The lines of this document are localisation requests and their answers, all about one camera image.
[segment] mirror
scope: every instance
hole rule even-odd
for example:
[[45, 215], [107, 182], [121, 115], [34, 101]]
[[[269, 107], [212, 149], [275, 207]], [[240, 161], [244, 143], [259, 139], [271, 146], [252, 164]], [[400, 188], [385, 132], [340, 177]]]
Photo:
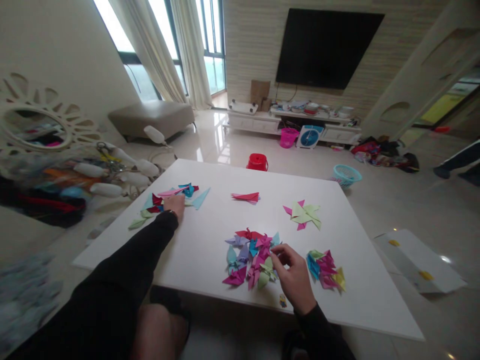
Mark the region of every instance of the mirror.
[[68, 132], [53, 117], [31, 109], [11, 109], [3, 125], [17, 140], [40, 148], [56, 148], [67, 141]]

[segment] sheer curtain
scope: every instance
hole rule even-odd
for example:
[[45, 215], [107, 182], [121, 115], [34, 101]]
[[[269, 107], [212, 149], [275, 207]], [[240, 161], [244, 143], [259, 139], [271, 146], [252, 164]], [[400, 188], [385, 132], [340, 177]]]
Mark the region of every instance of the sheer curtain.
[[196, 110], [209, 109], [213, 104], [197, 4], [195, 0], [171, 0], [170, 3], [190, 104]]
[[161, 97], [186, 103], [182, 83], [148, 0], [109, 0], [121, 27]]

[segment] gray ottoman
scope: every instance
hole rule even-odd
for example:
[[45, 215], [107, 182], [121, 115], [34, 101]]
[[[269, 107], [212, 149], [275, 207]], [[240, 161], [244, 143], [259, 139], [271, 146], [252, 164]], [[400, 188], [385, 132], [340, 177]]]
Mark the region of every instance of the gray ottoman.
[[188, 124], [195, 125], [194, 111], [190, 105], [162, 100], [138, 102], [112, 111], [108, 118], [120, 134], [137, 138], [148, 138], [144, 132], [148, 125], [160, 131], [165, 139]]

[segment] white table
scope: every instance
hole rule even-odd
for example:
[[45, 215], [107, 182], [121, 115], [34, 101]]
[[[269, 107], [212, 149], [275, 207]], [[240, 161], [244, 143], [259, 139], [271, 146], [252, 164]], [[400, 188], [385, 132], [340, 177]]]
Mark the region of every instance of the white table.
[[[343, 267], [346, 292], [342, 295], [323, 289], [310, 277], [315, 298], [330, 322], [424, 339], [347, 198], [333, 181], [179, 159], [73, 264], [93, 270], [138, 231], [129, 231], [128, 226], [132, 219], [140, 217], [147, 196], [189, 182], [200, 186], [201, 192], [208, 187], [211, 190], [199, 210], [185, 209], [183, 224], [158, 262], [154, 284], [292, 313], [290, 303], [285, 309], [279, 304], [282, 289], [278, 281], [251, 291], [247, 282], [239, 287], [222, 283], [228, 275], [226, 239], [247, 227], [269, 236], [278, 231], [280, 240], [302, 256], [312, 249], [330, 249], [335, 265]], [[257, 205], [230, 196], [254, 192], [260, 192]], [[311, 222], [306, 229], [297, 231], [297, 224], [290, 221], [282, 207], [291, 208], [293, 202], [304, 199], [306, 205], [321, 206], [317, 211], [321, 231]]]

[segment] hand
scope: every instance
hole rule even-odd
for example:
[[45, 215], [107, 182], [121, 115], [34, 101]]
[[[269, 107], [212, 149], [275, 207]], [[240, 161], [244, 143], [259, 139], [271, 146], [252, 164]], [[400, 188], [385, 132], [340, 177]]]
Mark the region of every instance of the hand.
[[271, 261], [286, 298], [301, 316], [308, 314], [317, 305], [317, 301], [310, 285], [305, 259], [289, 245], [281, 244], [271, 249]]
[[165, 198], [163, 203], [163, 209], [166, 210], [173, 210], [176, 214], [178, 219], [178, 223], [182, 222], [184, 218], [184, 211], [185, 211], [185, 194], [170, 196]]

